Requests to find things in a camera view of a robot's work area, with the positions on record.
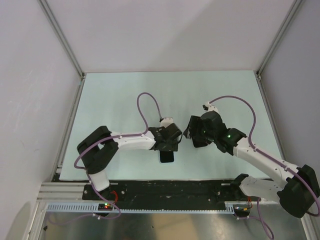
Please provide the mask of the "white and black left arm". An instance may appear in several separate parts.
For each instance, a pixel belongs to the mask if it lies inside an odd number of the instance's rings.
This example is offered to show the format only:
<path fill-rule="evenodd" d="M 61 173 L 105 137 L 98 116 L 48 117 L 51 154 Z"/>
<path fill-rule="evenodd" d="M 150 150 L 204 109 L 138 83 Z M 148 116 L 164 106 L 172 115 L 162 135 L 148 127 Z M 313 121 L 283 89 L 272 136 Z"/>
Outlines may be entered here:
<path fill-rule="evenodd" d="M 173 122 L 160 127 L 149 127 L 145 133 L 128 134 L 115 133 L 106 126 L 100 126 L 80 142 L 76 149 L 94 187 L 94 195 L 104 200 L 111 194 L 110 181 L 105 169 L 117 152 L 176 152 L 182 135 L 182 131 Z"/>

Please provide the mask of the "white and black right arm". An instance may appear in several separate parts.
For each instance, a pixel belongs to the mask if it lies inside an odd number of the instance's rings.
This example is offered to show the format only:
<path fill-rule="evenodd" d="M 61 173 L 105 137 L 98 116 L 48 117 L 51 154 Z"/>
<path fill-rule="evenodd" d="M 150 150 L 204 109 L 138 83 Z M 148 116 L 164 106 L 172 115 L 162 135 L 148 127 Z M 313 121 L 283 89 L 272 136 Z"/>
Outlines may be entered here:
<path fill-rule="evenodd" d="M 274 181 L 255 180 L 242 174 L 231 187 L 232 197 L 238 201 L 247 196 L 262 197 L 280 203 L 296 218 L 309 213 L 312 205 L 319 205 L 320 187 L 315 170 L 305 164 L 299 167 L 283 159 L 276 159 L 259 149 L 242 131 L 228 128 L 216 111 L 190 117 L 183 132 L 195 148 L 214 143 L 222 153 L 240 158 L 265 173 Z"/>

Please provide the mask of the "pink-edged black phone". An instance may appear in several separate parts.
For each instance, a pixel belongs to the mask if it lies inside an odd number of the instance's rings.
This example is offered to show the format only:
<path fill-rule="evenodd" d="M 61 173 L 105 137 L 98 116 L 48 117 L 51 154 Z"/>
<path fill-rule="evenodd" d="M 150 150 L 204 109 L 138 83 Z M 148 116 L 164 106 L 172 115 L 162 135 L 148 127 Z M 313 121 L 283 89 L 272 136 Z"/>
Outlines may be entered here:
<path fill-rule="evenodd" d="M 195 148 L 203 148 L 211 144 L 205 137 L 192 137 L 191 140 Z"/>

